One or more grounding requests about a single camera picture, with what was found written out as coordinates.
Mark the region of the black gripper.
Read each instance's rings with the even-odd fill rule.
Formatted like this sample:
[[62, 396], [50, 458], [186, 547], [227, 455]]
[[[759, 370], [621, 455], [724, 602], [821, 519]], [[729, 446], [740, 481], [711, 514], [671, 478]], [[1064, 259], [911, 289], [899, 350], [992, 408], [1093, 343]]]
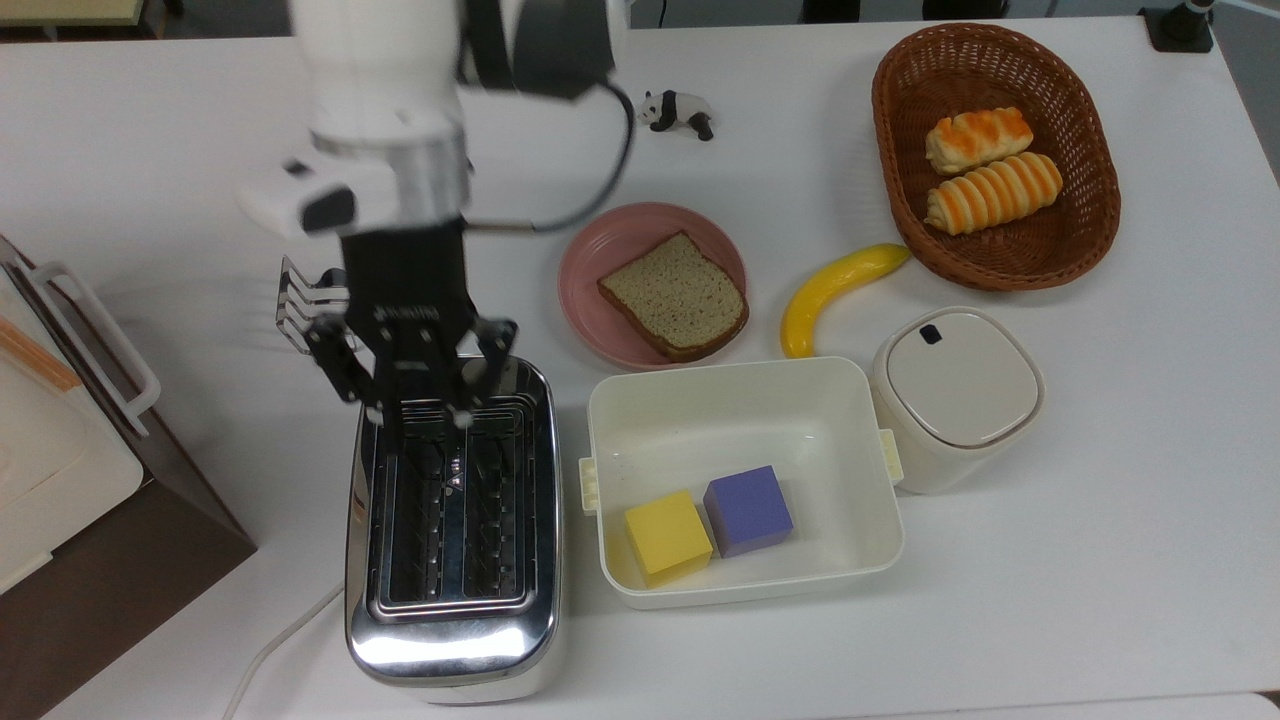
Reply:
[[[383, 404], [401, 397], [401, 373], [426, 372], [448, 402], [457, 428], [470, 428], [475, 411], [500, 383], [518, 325], [504, 318], [476, 318], [465, 273], [465, 225], [392, 228], [347, 234], [342, 260], [349, 305], [342, 315], [320, 314], [303, 331], [311, 357], [346, 404], [384, 427]], [[347, 327], [370, 348], [374, 374], [347, 342]], [[479, 360], [458, 357], [471, 332]]]

